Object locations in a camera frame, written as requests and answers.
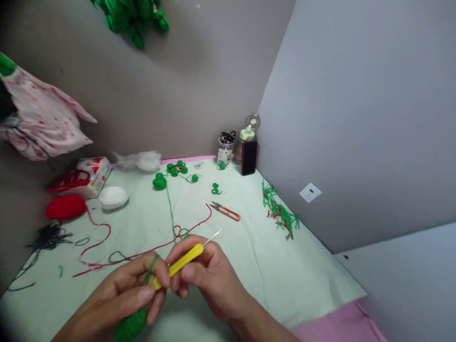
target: electrical outlet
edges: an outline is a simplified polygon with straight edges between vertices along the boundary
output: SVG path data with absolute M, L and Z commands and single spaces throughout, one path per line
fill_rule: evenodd
M 307 203 L 310 203 L 318 196 L 320 196 L 321 193 L 322 192 L 318 190 L 318 188 L 315 185 L 309 183 L 299 194 L 307 201 Z

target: right hand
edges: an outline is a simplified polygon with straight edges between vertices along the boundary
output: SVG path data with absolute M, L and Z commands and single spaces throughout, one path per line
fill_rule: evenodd
M 183 239 L 172 248 L 166 262 L 175 263 L 196 244 L 206 241 L 205 237 L 198 235 Z M 254 301 L 215 242 L 204 246 L 203 253 L 171 279 L 172 288 L 178 288 L 183 298 L 188 296 L 188 285 L 201 291 L 214 315 L 223 321 L 245 318 Z

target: orange scissors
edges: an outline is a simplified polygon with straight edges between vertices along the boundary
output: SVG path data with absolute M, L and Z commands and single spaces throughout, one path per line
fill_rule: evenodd
M 241 220 L 241 216 L 238 215 L 237 213 L 235 213 L 234 211 L 231 211 L 230 209 L 225 208 L 224 206 L 222 206 L 214 201 L 212 201 L 212 203 L 214 203 L 215 205 L 210 204 L 210 206 L 212 208 L 214 208 L 215 210 L 220 211 L 222 214 L 225 214 L 226 216 L 232 218 L 233 220 L 235 220 L 237 222 L 239 222 Z

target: gray wall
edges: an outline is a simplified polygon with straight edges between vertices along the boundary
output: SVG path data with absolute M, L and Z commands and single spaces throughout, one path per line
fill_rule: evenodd
M 98 121 L 89 154 L 215 154 L 222 129 L 256 112 L 295 0 L 164 0 L 171 30 L 143 52 L 109 31 L 89 0 L 18 0 L 0 48 L 71 94 Z
M 452 223 L 336 255 L 389 342 L 455 340 L 455 241 Z
M 297 1 L 258 168 L 332 252 L 456 220 L 455 37 L 454 0 Z

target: red yarn ball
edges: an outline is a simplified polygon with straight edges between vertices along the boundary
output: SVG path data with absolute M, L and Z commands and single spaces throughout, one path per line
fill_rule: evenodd
M 86 202 L 81 196 L 66 195 L 59 197 L 46 208 L 46 216 L 49 219 L 74 219 L 84 213 L 86 210 Z

